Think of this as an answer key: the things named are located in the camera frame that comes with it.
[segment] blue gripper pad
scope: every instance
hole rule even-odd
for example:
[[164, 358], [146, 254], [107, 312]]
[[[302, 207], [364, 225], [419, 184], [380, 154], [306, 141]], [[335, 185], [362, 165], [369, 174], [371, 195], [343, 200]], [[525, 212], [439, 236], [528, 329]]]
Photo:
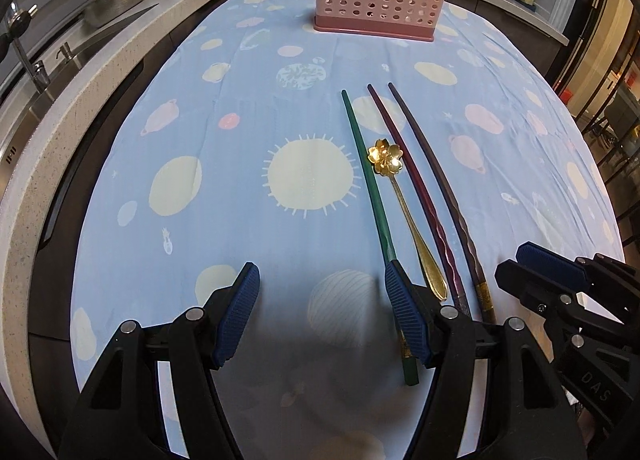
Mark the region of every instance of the blue gripper pad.
[[409, 281], [404, 270], [398, 270], [394, 262], [389, 262], [386, 265], [385, 288], [411, 355], [422, 364], [426, 364], [431, 358], [427, 325], [411, 295], [411, 291], [415, 287]]
[[253, 263], [247, 263], [231, 289], [235, 290], [218, 325], [213, 361], [220, 368], [236, 353], [246, 322], [254, 308], [260, 291], [260, 272]]
[[591, 286], [580, 265], [532, 242], [518, 247], [516, 260], [519, 264], [546, 276], [572, 292], [586, 294]]

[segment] flower-shaped spoon head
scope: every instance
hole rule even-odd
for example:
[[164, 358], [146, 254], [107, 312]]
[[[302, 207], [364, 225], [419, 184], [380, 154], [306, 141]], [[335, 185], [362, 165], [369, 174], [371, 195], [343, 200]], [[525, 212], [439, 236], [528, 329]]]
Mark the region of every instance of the flower-shaped spoon head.
[[397, 174], [402, 169], [402, 150], [397, 144], [389, 144], [386, 138], [376, 141], [373, 148], [369, 148], [368, 159], [373, 164], [376, 173], [382, 176]]

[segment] faucet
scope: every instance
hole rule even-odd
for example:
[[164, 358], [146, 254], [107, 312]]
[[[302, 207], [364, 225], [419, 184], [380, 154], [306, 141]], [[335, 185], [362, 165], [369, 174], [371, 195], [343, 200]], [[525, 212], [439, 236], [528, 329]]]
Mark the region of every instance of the faucet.
[[44, 63], [42, 61], [37, 61], [33, 65], [31, 65], [29, 57], [24, 51], [24, 48], [19, 39], [19, 37], [27, 31], [27, 28], [31, 23], [31, 18], [34, 17], [37, 11], [37, 5], [33, 5], [33, 7], [31, 7], [29, 10], [25, 11], [22, 10], [16, 2], [12, 2], [4, 18], [4, 24], [6, 25], [6, 34], [3, 35], [4, 39], [2, 40], [2, 44], [11, 42], [11, 44], [14, 46], [14, 50], [18, 56], [18, 59], [22, 63], [22, 66], [24, 66], [27, 74], [29, 74], [29, 77], [31, 78], [31, 81], [33, 81], [36, 90], [39, 93], [43, 93], [49, 85], [49, 76], [47, 75], [47, 71], [44, 68]]

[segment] sink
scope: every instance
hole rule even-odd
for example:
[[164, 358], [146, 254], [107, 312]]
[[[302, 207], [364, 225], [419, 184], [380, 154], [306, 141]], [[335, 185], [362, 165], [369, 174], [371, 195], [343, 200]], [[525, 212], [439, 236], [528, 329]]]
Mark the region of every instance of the sink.
[[151, 10], [155, 5], [137, 11], [126, 18], [101, 30], [94, 36], [91, 36], [84, 43], [80, 44], [74, 50], [74, 56], [60, 63], [53, 72], [50, 73], [50, 84], [41, 94], [35, 94], [30, 102], [21, 111], [20, 116], [14, 123], [4, 144], [1, 147], [0, 154], [0, 199], [4, 196], [6, 186], [9, 183], [15, 164], [27, 145], [34, 130], [38, 127], [40, 121], [52, 107], [60, 94], [65, 90], [72, 79], [78, 72], [88, 63], [88, 61], [96, 55], [108, 42], [113, 39], [116, 34], [121, 32], [126, 26], [133, 23], [137, 18]]

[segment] gold spoon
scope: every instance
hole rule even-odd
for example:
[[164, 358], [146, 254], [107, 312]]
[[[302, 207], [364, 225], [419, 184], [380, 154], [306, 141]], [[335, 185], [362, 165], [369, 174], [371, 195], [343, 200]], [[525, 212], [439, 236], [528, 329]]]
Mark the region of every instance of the gold spoon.
[[386, 176], [391, 180], [391, 185], [394, 188], [396, 197], [400, 202], [400, 208], [404, 214], [411, 236], [414, 239], [415, 250], [418, 252], [418, 260], [420, 261], [420, 270], [424, 281], [429, 285], [431, 291], [440, 301], [444, 301], [448, 296], [447, 282], [444, 279], [438, 263], [434, 259], [429, 247], [422, 239], [418, 227], [416, 227], [414, 219], [411, 217], [409, 208], [404, 201], [402, 191], [398, 182], [396, 182], [396, 174], [402, 169], [402, 150], [397, 144], [390, 145], [388, 140], [377, 140], [376, 145], [373, 148], [369, 148], [369, 161], [373, 164], [373, 169], [376, 173]]

